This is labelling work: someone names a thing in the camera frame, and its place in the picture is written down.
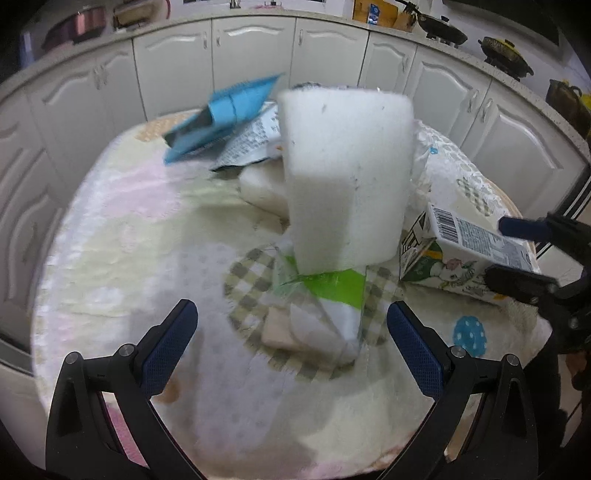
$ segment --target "white styrofoam block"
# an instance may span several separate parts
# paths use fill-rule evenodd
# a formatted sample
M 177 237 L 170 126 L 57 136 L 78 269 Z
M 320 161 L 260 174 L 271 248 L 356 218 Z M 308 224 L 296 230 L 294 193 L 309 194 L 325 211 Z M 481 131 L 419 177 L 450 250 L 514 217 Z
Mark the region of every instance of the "white styrofoam block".
M 240 196 L 267 212 L 289 218 L 283 162 L 268 160 L 249 165 L 238 177 Z
M 396 254 L 413 164 L 413 106 L 394 93 L 279 95 L 285 183 L 298 271 L 364 267 Z

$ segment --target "blue polka dot pattern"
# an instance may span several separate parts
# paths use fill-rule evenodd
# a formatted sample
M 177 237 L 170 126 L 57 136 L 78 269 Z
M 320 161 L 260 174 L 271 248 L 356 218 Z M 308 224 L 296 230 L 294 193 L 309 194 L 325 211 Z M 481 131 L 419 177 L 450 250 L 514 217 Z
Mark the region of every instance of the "blue polka dot pattern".
M 459 345 L 472 356 L 482 356 L 486 352 L 484 326 L 478 318 L 463 316 L 453 329 L 452 345 Z

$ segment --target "carton box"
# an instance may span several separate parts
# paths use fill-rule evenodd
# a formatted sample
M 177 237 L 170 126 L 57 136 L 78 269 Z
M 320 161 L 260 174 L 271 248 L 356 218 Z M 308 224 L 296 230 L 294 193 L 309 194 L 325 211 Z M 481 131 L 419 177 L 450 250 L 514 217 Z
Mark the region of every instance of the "carton box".
M 506 297 L 484 283 L 492 264 L 532 271 L 524 246 L 432 204 L 400 246 L 402 280 L 499 304 Z

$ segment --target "round table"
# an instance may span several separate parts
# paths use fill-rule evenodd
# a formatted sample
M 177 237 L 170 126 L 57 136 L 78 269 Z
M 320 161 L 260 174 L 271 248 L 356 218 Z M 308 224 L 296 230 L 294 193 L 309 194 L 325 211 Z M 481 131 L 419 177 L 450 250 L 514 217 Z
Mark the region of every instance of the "round table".
M 363 342 L 354 365 L 324 371 L 265 347 L 264 309 L 237 301 L 235 294 L 248 293 L 265 278 L 269 246 L 286 224 L 245 203 L 234 172 L 209 172 L 215 149 L 164 165 L 161 134 L 187 115 L 121 134 L 76 193 L 35 304 L 35 378 L 47 411 L 69 352 L 112 355 L 123 343 L 137 343 L 179 299 L 188 298 L 199 310 L 199 326 L 152 402 L 192 461 L 213 477 L 344 477 L 387 466 L 432 404 L 387 334 L 390 302 L 404 299 L 450 345 L 460 322 L 477 319 L 486 332 L 485 358 L 513 352 L 525 365 L 546 342 L 548 324 L 527 307 L 511 303 L 501 310 L 399 284 L 393 259 L 368 268 Z M 492 229 L 502 215 L 518 213 L 455 145 L 421 129 L 431 151 L 447 160 L 427 163 L 414 183 L 411 206 L 427 197 Z M 248 272 L 236 276 L 244 265 Z M 257 277 L 249 280 L 250 274 Z M 114 398 L 106 395 L 115 427 L 121 427 Z M 473 398 L 451 454 L 476 405 Z M 122 442 L 130 458 L 142 462 L 129 434 Z

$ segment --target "blue textured pad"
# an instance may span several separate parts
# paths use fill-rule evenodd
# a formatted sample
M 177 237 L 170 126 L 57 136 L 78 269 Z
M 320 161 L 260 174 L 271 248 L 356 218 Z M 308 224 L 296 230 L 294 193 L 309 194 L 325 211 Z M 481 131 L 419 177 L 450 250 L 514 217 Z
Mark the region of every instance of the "blue textured pad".
M 197 307 L 190 301 L 142 365 L 140 388 L 148 398 L 162 393 L 196 329 Z
M 544 220 L 526 220 L 501 217 L 499 231 L 505 236 L 521 238 L 532 242 L 549 242 L 552 231 Z
M 386 323 L 421 392 L 437 401 L 443 393 L 441 364 L 395 303 L 388 309 Z

